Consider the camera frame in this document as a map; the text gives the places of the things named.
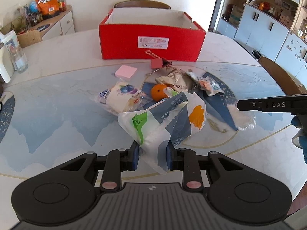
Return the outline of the blue gloved right hand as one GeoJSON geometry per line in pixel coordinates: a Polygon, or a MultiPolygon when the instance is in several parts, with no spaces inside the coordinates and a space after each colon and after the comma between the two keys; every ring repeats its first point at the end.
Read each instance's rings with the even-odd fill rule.
{"type": "Polygon", "coordinates": [[[299,129],[298,133],[292,138],[292,143],[295,146],[298,146],[299,148],[302,149],[302,153],[304,156],[304,162],[307,163],[307,152],[306,152],[306,132],[303,129],[303,126],[300,122],[300,119],[298,116],[294,116],[293,119],[291,120],[291,123],[293,126],[299,129]]]}

